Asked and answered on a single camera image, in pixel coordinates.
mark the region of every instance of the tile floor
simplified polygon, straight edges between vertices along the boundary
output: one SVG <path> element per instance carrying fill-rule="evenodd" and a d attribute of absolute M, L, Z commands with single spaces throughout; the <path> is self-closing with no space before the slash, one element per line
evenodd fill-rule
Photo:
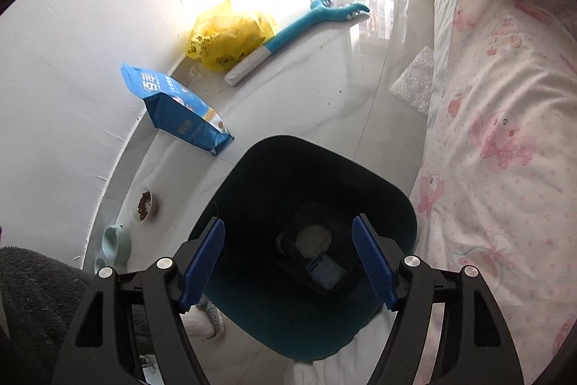
<path fill-rule="evenodd" d="M 426 118 L 389 89 L 417 53 L 433 46 L 433 0 L 335 0 L 371 8 L 361 22 L 311 29 L 237 87 L 185 59 L 173 77 L 219 113 L 235 135 L 217 158 L 158 132 L 131 190 L 149 187 L 157 216 L 136 226 L 123 205 L 118 223 L 132 235 L 129 271 L 172 255 L 188 238 L 223 179 L 253 144 L 274 134 L 324 146 L 386 178 L 408 194 L 422 157 Z M 281 26 L 310 0 L 278 0 Z M 214 385 L 280 385 L 288 360 L 231 321 L 223 338 L 194 345 Z"/>

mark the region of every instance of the yellow plastic bag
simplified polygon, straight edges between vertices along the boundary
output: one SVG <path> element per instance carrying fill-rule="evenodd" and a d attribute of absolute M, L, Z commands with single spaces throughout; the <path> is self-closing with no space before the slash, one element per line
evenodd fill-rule
<path fill-rule="evenodd" d="M 186 55 L 200 59 L 211 71 L 226 72 L 270 40 L 277 26 L 270 15 L 234 12 L 230 0 L 226 0 L 198 16 Z"/>

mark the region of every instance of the bed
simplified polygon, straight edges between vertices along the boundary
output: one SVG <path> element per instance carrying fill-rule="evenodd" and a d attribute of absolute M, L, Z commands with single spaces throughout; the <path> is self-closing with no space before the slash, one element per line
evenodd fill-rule
<path fill-rule="evenodd" d="M 411 193 L 415 254 L 483 273 L 534 383 L 575 324 L 575 0 L 435 0 L 434 77 Z M 415 384 L 428 383 L 434 309 Z M 383 311 L 338 354 L 295 364 L 287 383 L 367 383 L 390 331 Z"/>

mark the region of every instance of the white wall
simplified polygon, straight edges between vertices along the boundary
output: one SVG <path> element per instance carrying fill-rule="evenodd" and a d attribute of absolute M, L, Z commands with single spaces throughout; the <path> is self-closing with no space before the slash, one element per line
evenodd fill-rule
<path fill-rule="evenodd" d="M 74 258 L 142 110 L 120 64 L 167 72 L 195 16 L 220 1 L 17 0 L 0 17 L 1 246 L 80 266 Z"/>

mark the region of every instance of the blue pet food bag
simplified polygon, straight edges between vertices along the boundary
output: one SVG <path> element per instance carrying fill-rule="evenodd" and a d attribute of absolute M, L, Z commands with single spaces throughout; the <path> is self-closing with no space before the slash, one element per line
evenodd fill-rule
<path fill-rule="evenodd" d="M 144 100 L 155 128 L 212 155 L 234 139 L 211 107 L 166 74 L 126 63 L 120 71 L 128 89 Z"/>

